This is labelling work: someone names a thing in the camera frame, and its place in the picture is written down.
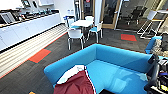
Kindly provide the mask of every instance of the white table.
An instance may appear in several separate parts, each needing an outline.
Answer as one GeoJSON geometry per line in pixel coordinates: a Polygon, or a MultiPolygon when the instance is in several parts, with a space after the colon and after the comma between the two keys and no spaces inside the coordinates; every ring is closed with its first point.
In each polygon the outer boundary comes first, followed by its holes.
{"type": "Polygon", "coordinates": [[[93,24],[93,21],[88,21],[88,20],[78,20],[71,25],[73,26],[82,26],[82,27],[89,27],[93,24]]]}

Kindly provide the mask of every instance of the sofa armrest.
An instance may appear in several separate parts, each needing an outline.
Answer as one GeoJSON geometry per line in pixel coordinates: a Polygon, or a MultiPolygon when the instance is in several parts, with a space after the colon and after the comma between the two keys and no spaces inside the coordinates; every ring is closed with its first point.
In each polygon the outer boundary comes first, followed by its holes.
{"type": "Polygon", "coordinates": [[[146,49],[145,49],[145,52],[147,53],[147,54],[149,54],[149,50],[151,50],[152,49],[152,47],[153,47],[153,44],[155,43],[155,40],[156,39],[162,39],[162,36],[155,36],[155,37],[152,37],[151,38],[151,40],[149,41],[149,43],[148,43],[148,45],[147,45],[147,47],[146,47],[146,49]]]}
{"type": "Polygon", "coordinates": [[[52,85],[56,84],[59,78],[74,65],[87,65],[96,58],[96,47],[92,45],[69,55],[55,63],[45,67],[44,73],[52,85]]]}
{"type": "Polygon", "coordinates": [[[158,63],[158,60],[155,60],[153,63],[154,63],[154,66],[153,66],[154,68],[153,68],[151,79],[149,80],[148,84],[144,86],[144,90],[146,91],[150,91],[152,86],[155,86],[155,87],[158,86],[157,79],[160,71],[160,65],[158,63]]]}

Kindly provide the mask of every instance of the pillow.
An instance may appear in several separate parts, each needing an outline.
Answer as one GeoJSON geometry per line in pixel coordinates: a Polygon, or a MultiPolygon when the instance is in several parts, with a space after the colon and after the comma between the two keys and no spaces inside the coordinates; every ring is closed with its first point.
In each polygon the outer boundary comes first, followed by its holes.
{"type": "Polygon", "coordinates": [[[164,51],[164,52],[163,52],[163,56],[164,56],[164,57],[168,57],[168,51],[164,51]]]}
{"type": "Polygon", "coordinates": [[[150,53],[158,56],[163,56],[163,52],[161,51],[162,48],[160,48],[161,43],[161,39],[156,39],[153,48],[150,50],[150,53]]]}

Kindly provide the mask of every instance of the white chair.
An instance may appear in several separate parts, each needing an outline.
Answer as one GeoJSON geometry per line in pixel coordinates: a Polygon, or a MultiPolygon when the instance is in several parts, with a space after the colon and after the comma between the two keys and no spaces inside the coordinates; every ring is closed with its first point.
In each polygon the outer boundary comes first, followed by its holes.
{"type": "Polygon", "coordinates": [[[81,30],[80,29],[68,29],[68,35],[69,35],[69,38],[68,38],[68,45],[69,45],[69,50],[71,49],[70,47],[70,39],[80,39],[81,40],[81,46],[82,46],[82,49],[83,49],[83,41],[82,41],[82,37],[83,37],[83,40],[84,40],[84,43],[85,43],[85,37],[83,36],[83,33],[81,33],[81,30]]]}
{"type": "Polygon", "coordinates": [[[144,37],[145,32],[146,32],[146,31],[148,30],[148,28],[153,24],[153,22],[160,22],[155,30],[153,30],[153,28],[152,28],[152,26],[151,26],[151,29],[150,29],[149,32],[148,32],[148,34],[150,34],[150,31],[152,30],[152,31],[154,31],[154,33],[155,33],[154,36],[156,36],[156,34],[157,34],[158,30],[159,30],[160,25],[161,25],[162,22],[164,21],[164,20],[160,20],[160,19],[153,19],[156,14],[157,14],[157,11],[152,11],[152,10],[151,10],[151,11],[149,12],[149,14],[148,14],[148,16],[147,16],[146,22],[142,25],[142,27],[141,27],[141,28],[138,30],[138,32],[137,32],[137,34],[141,34],[140,38],[151,39],[151,38],[146,38],[146,37],[144,37]],[[148,26],[147,26],[145,29],[143,29],[143,27],[145,27],[145,25],[146,25],[146,23],[147,23],[148,21],[150,21],[150,23],[148,24],[148,26]]]}
{"type": "Polygon", "coordinates": [[[70,29],[79,29],[80,26],[72,26],[71,24],[74,23],[74,19],[68,19],[68,26],[70,29]]]}
{"type": "Polygon", "coordinates": [[[101,23],[99,23],[99,24],[97,25],[97,27],[93,27],[93,28],[91,28],[91,29],[89,30],[87,40],[89,40],[89,34],[90,34],[90,32],[94,32],[94,33],[96,33],[96,40],[97,40],[97,43],[98,43],[98,32],[99,32],[99,31],[101,31],[101,38],[103,38],[102,24],[103,24],[103,21],[101,21],[101,23]]]}
{"type": "Polygon", "coordinates": [[[92,17],[92,16],[86,16],[85,20],[87,20],[87,21],[93,21],[94,22],[94,17],[92,17]]]}

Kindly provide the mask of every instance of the blue cushion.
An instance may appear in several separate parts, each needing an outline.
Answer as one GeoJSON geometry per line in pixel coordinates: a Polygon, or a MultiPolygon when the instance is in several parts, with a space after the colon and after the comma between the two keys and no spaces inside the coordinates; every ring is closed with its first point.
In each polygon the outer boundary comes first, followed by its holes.
{"type": "Polygon", "coordinates": [[[71,26],[70,28],[78,29],[80,26],[71,26]]]}
{"type": "Polygon", "coordinates": [[[143,89],[147,84],[144,73],[100,60],[88,64],[87,70],[97,93],[100,93],[103,89],[116,94],[146,93],[143,89]]]}
{"type": "Polygon", "coordinates": [[[93,27],[89,31],[91,31],[91,32],[97,32],[97,27],[93,27]]]}
{"type": "Polygon", "coordinates": [[[150,50],[145,50],[146,54],[150,54],[150,50]]]}

